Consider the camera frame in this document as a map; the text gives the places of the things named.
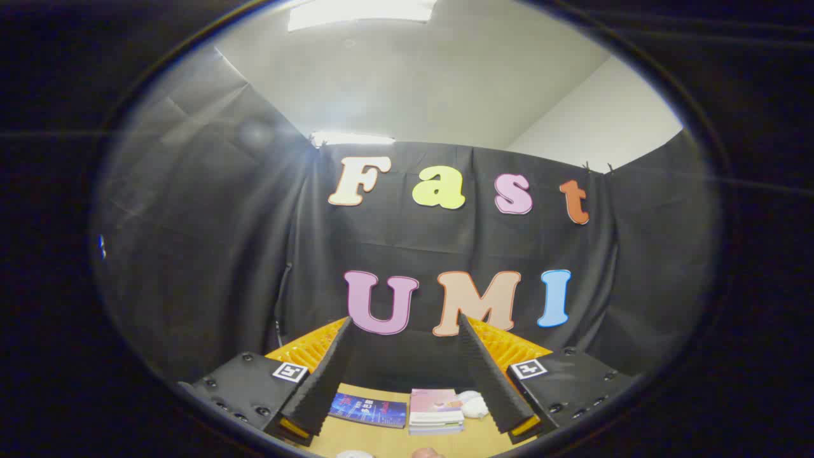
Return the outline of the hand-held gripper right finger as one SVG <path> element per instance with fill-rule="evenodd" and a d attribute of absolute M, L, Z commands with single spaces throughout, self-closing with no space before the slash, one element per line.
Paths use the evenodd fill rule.
<path fill-rule="evenodd" d="M 637 381 L 576 348 L 547 350 L 466 315 L 457 321 L 462 361 L 512 443 L 567 428 Z"/>

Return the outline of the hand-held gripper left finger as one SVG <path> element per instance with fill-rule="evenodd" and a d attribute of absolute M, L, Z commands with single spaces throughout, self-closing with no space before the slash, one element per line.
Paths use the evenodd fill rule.
<path fill-rule="evenodd" d="M 242 352 L 177 386 L 186 400 L 242 434 L 307 447 L 322 431 L 354 344 L 354 320 L 344 317 L 267 356 Z"/>

